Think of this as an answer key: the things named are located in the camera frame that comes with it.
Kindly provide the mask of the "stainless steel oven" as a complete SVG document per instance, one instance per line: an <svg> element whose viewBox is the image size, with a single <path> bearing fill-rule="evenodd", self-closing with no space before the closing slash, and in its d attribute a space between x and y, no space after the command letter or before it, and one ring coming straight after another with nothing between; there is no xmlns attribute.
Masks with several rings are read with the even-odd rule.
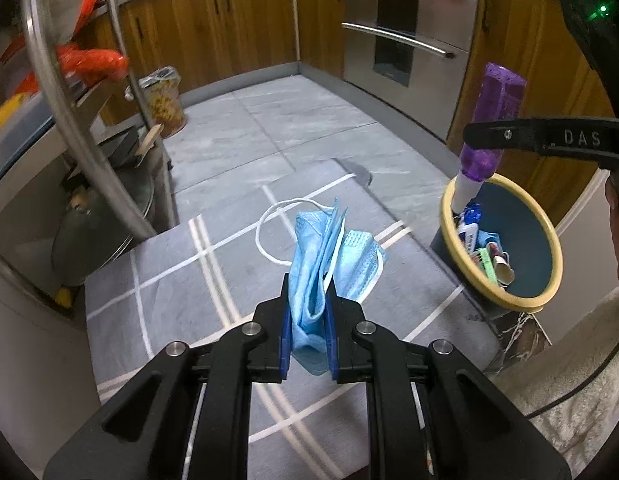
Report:
<svg viewBox="0 0 619 480"><path fill-rule="evenodd" d="M344 0L344 78L446 140L477 0Z"/></svg>

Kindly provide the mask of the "white fluffy rug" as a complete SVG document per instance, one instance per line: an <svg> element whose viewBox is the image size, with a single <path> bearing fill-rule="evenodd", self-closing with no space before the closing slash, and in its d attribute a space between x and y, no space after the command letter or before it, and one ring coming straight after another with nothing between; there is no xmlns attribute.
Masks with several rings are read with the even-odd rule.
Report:
<svg viewBox="0 0 619 480"><path fill-rule="evenodd" d="M549 349L503 370L493 383L524 414L585 382L619 342L619 287ZM581 392L532 419L572 474L594 459L619 421L619 352Z"/></svg>

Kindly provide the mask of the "green box in bin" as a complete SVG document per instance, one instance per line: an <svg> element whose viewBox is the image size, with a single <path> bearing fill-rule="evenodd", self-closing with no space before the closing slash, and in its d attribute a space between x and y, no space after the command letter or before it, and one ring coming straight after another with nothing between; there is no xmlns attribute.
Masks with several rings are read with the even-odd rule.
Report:
<svg viewBox="0 0 619 480"><path fill-rule="evenodd" d="M488 281L496 286L499 286L500 283L496 275L495 266L492 262L492 258L489 257L488 250L486 248L479 248L471 255L471 257L477 267L486 276Z"/></svg>

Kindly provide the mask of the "grey checked floor mat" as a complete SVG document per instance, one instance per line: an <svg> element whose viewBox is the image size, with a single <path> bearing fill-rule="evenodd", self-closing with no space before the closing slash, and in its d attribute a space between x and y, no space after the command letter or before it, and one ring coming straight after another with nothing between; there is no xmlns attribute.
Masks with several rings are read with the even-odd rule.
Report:
<svg viewBox="0 0 619 480"><path fill-rule="evenodd" d="M475 302L408 226L338 162L290 174L215 206L89 276L86 319L96 391L108 401L166 344L206 344L280 294L294 219L339 205L349 229L371 233L387 261L363 308L416 344L452 342L477 367L500 350ZM253 479L342 479L368 461L366 389L292 365L252 391Z"/></svg>

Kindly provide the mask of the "purple bottle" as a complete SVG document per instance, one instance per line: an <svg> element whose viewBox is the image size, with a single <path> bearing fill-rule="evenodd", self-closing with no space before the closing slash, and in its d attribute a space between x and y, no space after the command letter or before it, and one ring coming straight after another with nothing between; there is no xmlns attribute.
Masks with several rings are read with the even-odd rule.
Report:
<svg viewBox="0 0 619 480"><path fill-rule="evenodd" d="M471 122L463 130L460 169L455 180L451 211L455 216L477 197L483 183L495 174L503 158L503 128L494 122L507 122L519 116L526 80L506 67L489 62Z"/></svg>

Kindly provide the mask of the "orange plastic bag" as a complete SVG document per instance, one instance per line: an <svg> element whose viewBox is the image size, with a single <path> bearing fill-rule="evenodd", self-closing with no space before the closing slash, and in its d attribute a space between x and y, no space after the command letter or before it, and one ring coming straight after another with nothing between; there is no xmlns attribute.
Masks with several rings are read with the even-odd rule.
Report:
<svg viewBox="0 0 619 480"><path fill-rule="evenodd" d="M88 18L93 14L96 7L96 0L82 0L82 7L74 28L74 35L82 30L87 24ZM3 67L19 53L25 53L24 35L17 36L4 49L0 55L0 63ZM63 74L76 74L87 86L92 87L101 80L110 79L120 81L127 77L129 72L129 58L115 50L108 49L88 49L82 50L74 42L59 44L55 47ZM39 91L39 84L32 70L25 68L25 75L16 75L18 83L14 90L8 93L35 94Z"/></svg>

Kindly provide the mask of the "blue bin with yellow rim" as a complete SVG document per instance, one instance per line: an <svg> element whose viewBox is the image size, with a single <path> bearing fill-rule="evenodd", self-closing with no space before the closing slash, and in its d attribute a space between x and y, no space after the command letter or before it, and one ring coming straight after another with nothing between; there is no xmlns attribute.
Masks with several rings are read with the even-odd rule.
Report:
<svg viewBox="0 0 619 480"><path fill-rule="evenodd" d="M544 209L524 188L501 174L484 182L477 194L483 211L480 228L499 235L515 270L513 283L501 288L488 280L463 248L451 212L454 192L455 184L449 182L439 203L439 229L431 243L434 254L484 310L541 312L556 296L563 277L559 237Z"/></svg>

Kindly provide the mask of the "patterned floor trash bin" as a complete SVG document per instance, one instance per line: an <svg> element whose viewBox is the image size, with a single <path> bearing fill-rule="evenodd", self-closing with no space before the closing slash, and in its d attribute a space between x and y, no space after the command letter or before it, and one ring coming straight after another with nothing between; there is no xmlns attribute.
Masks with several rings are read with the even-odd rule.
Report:
<svg viewBox="0 0 619 480"><path fill-rule="evenodd" d="M141 120L147 129L162 125L160 136L167 139L178 133L186 124L180 102L181 77L174 66L165 66L154 70L150 75L138 80L134 88L141 94L138 100L134 88L125 89L125 99L136 101L141 114Z"/></svg>

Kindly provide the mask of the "blue surgical face mask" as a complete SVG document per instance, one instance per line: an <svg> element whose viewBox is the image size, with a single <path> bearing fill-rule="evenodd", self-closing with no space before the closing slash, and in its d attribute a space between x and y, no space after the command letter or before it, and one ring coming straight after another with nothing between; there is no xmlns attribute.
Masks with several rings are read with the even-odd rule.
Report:
<svg viewBox="0 0 619 480"><path fill-rule="evenodd" d="M387 254L371 233L346 228L347 211L338 203L307 203L313 208L296 214L291 261L267 252L260 241L260 226L255 245L267 260L288 268L291 353L308 373L320 376L335 372L329 290L362 304L379 282Z"/></svg>

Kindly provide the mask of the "grey pot lid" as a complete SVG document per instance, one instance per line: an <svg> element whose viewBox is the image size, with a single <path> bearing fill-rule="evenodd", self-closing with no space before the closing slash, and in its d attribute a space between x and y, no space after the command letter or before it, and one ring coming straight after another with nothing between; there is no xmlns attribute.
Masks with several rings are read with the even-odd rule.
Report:
<svg viewBox="0 0 619 480"><path fill-rule="evenodd" d="M122 255L134 235L77 169L61 185L70 201L52 243L51 265L63 285L77 287Z"/></svg>

